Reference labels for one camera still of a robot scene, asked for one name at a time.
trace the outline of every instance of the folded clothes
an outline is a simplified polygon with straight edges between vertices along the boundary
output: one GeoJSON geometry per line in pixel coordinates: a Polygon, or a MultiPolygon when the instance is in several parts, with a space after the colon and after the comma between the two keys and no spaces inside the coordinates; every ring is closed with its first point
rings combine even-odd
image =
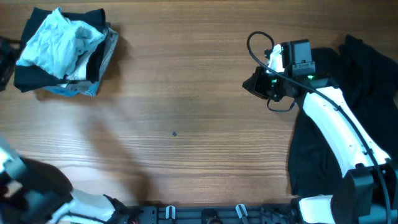
{"type": "Polygon", "coordinates": [[[83,21],[71,21],[56,8],[26,43],[17,65],[37,65],[50,75],[63,79],[75,70],[78,56],[91,51],[105,36],[83,21]]]}
{"type": "MultiPolygon", "coordinates": [[[[33,37],[45,18],[51,11],[34,8],[30,19],[27,21],[21,37],[22,45],[33,37]]],[[[105,28],[105,12],[103,9],[86,12],[84,14],[63,12],[62,15],[71,21],[83,21],[102,32],[105,28]]],[[[104,42],[102,41],[91,54],[86,64],[86,80],[96,82],[99,80],[100,66],[104,54],[104,42]]],[[[48,74],[40,67],[33,65],[29,67],[16,66],[14,86],[21,92],[31,91],[45,86],[55,86],[62,83],[69,83],[66,78],[57,78],[48,74]]]]}
{"type": "MultiPolygon", "coordinates": [[[[110,27],[108,27],[104,33],[107,33],[107,35],[104,41],[104,57],[99,68],[100,81],[106,71],[106,68],[109,65],[109,61],[111,60],[112,54],[116,47],[116,43],[119,39],[119,34],[116,31],[112,30],[110,27]]],[[[100,86],[100,81],[92,83],[90,81],[82,80],[76,83],[61,84],[58,86],[47,86],[45,87],[45,89],[63,96],[75,96],[79,93],[89,96],[95,96],[100,86]]]]}

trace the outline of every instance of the wood grain surface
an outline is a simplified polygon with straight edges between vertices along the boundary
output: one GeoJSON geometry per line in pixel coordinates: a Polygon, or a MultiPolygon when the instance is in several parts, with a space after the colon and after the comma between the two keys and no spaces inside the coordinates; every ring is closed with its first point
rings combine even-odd
{"type": "MultiPolygon", "coordinates": [[[[252,31],[334,49],[352,34],[398,59],[397,1],[7,0],[0,35],[19,38],[34,6],[102,7],[121,38],[94,98],[22,94],[10,83],[0,93],[0,133],[77,189],[129,204],[290,200],[298,110],[270,112],[241,88],[256,67],[246,49],[252,31]]],[[[255,37],[252,47],[261,56],[269,43],[255,37]]]]}

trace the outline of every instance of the black cloth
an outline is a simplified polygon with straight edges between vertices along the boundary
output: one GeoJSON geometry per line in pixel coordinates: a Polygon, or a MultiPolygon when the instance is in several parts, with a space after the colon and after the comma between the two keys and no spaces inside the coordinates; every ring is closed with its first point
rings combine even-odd
{"type": "MultiPolygon", "coordinates": [[[[34,8],[30,19],[26,22],[26,26],[22,33],[21,44],[26,45],[27,41],[33,37],[37,29],[43,23],[44,19],[51,14],[52,11],[34,8]]],[[[63,16],[71,21],[84,21],[93,26],[98,31],[102,32],[105,27],[105,12],[104,9],[97,9],[86,12],[84,14],[63,12],[63,16]]],[[[91,54],[87,67],[86,78],[89,81],[95,82],[99,80],[99,71],[101,61],[104,54],[104,42],[100,43],[96,50],[91,54]]],[[[21,92],[35,90],[45,86],[55,86],[66,83],[65,79],[58,79],[57,77],[48,74],[38,66],[16,66],[14,86],[20,89],[21,92]]]]}
{"type": "MultiPolygon", "coordinates": [[[[347,35],[339,47],[313,49],[317,71],[329,72],[363,128],[393,160],[398,159],[398,65],[362,40],[347,35]]],[[[300,110],[290,145],[288,164],[292,194],[330,195],[342,176],[333,151],[315,123],[300,110]]]]}
{"type": "Polygon", "coordinates": [[[21,52],[12,47],[12,44],[21,44],[21,42],[0,36],[0,91],[6,90],[15,62],[21,52]]]}

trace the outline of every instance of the black cable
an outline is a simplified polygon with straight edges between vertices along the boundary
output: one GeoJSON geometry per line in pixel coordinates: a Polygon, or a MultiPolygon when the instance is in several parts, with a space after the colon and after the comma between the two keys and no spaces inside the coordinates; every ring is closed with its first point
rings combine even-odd
{"type": "Polygon", "coordinates": [[[359,137],[359,140],[361,140],[362,145],[365,147],[366,153],[369,155],[369,157],[371,158],[371,160],[372,160],[372,162],[373,162],[373,164],[374,164],[374,168],[375,168],[375,170],[376,170],[376,172],[377,172],[377,176],[378,176],[378,178],[379,178],[379,181],[380,181],[380,184],[381,184],[381,187],[382,187],[382,191],[383,191],[383,194],[384,194],[384,200],[385,200],[385,203],[386,203],[386,218],[387,218],[387,224],[391,224],[391,205],[390,205],[390,198],[389,198],[389,194],[388,194],[386,182],[384,181],[383,174],[382,174],[382,172],[381,172],[381,170],[380,170],[380,167],[379,167],[379,164],[377,163],[376,158],[375,158],[374,155],[373,155],[372,149],[369,148],[368,144],[366,143],[365,139],[363,138],[361,132],[360,132],[359,129],[356,127],[356,125],[354,124],[354,122],[353,122],[353,121],[351,120],[351,118],[349,118],[349,116],[344,112],[344,110],[341,108],[341,106],[337,105],[333,100],[331,100],[329,97],[327,97],[327,96],[324,95],[323,93],[319,92],[318,90],[316,90],[316,89],[314,89],[314,88],[312,88],[312,87],[310,87],[310,86],[306,86],[306,85],[304,85],[303,83],[297,82],[297,81],[295,81],[295,80],[289,78],[288,76],[281,75],[281,74],[277,73],[275,70],[269,68],[266,64],[264,64],[262,61],[260,61],[260,60],[253,54],[253,51],[252,51],[251,48],[250,48],[250,39],[251,39],[251,37],[252,37],[253,35],[255,35],[255,34],[262,34],[262,35],[268,37],[269,40],[271,41],[272,48],[274,48],[274,40],[272,39],[272,37],[270,37],[270,35],[266,34],[265,32],[261,32],[261,31],[255,31],[255,32],[253,32],[253,33],[251,33],[251,34],[249,35],[248,41],[246,42],[246,45],[247,45],[248,50],[249,50],[249,54],[251,55],[251,57],[252,57],[259,65],[261,65],[263,68],[265,68],[266,70],[270,71],[272,74],[274,74],[274,75],[276,75],[276,76],[278,76],[278,77],[280,77],[280,78],[283,78],[283,79],[285,79],[285,80],[287,80],[287,81],[289,81],[289,82],[291,82],[291,83],[293,83],[293,84],[295,84],[295,85],[298,85],[298,86],[300,86],[300,87],[302,87],[302,88],[304,88],[304,89],[306,89],[306,90],[308,90],[308,91],[311,91],[311,92],[314,92],[314,93],[318,94],[318,95],[321,96],[323,99],[325,99],[327,102],[329,102],[332,106],[334,106],[334,107],[336,108],[335,110],[339,111],[339,112],[344,116],[344,118],[349,122],[349,124],[352,126],[352,128],[354,129],[356,135],[359,137]]]}
{"type": "Polygon", "coordinates": [[[57,221],[55,222],[55,224],[59,224],[60,221],[61,221],[61,219],[62,219],[63,217],[65,217],[65,216],[84,218],[84,219],[87,219],[87,220],[96,221],[96,222],[104,223],[104,224],[106,223],[105,221],[102,221],[102,220],[97,219],[97,218],[88,217],[88,216],[80,215],[80,214],[77,214],[77,213],[67,212],[67,213],[61,215],[61,216],[57,219],[57,221]]]}
{"type": "Polygon", "coordinates": [[[267,107],[268,107],[268,109],[269,109],[270,111],[278,112],[278,113],[280,113],[280,112],[289,112],[289,111],[291,111],[291,110],[293,109],[294,105],[296,105],[296,102],[293,101],[292,104],[290,105],[290,107],[289,107],[287,110],[275,110],[275,109],[272,109],[272,108],[269,107],[269,102],[270,102],[270,101],[271,101],[271,99],[268,99],[268,101],[267,101],[267,107]]]}

